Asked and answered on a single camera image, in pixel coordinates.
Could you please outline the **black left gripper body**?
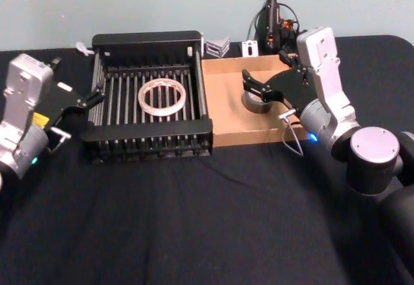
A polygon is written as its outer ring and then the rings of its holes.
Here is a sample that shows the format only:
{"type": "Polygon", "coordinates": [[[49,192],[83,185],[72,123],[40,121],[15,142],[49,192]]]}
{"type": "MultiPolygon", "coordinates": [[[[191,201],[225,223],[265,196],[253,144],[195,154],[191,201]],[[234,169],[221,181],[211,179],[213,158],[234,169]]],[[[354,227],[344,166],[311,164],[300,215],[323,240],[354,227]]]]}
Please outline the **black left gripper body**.
{"type": "Polygon", "coordinates": [[[32,125],[49,132],[70,114],[84,114],[85,101],[71,86],[52,82],[49,91],[35,106],[32,125]]]}

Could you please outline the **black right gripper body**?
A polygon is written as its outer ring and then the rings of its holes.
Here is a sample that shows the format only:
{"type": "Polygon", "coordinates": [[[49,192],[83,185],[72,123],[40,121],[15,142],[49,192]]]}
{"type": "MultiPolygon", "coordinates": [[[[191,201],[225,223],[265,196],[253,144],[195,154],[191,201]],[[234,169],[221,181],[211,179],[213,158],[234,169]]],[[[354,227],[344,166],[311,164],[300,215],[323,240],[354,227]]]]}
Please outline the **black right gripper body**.
{"type": "Polygon", "coordinates": [[[294,69],[273,75],[267,84],[275,92],[272,100],[295,109],[296,116],[300,116],[305,107],[317,98],[316,91],[307,80],[307,74],[294,69]]]}

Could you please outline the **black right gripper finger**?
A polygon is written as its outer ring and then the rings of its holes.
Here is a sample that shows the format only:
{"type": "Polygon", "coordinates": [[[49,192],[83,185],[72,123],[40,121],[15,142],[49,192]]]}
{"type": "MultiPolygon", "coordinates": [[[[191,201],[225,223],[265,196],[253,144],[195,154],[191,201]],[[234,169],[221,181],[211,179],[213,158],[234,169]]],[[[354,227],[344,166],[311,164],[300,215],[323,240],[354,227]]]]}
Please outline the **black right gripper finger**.
{"type": "Polygon", "coordinates": [[[243,77],[244,91],[260,97],[265,103],[271,101],[283,101],[283,93],[281,91],[272,89],[270,86],[254,79],[247,69],[243,69],[241,73],[243,77]]]}
{"type": "Polygon", "coordinates": [[[279,51],[279,60],[290,67],[293,74],[297,74],[302,80],[307,80],[307,68],[302,64],[300,57],[295,53],[279,51]]]}

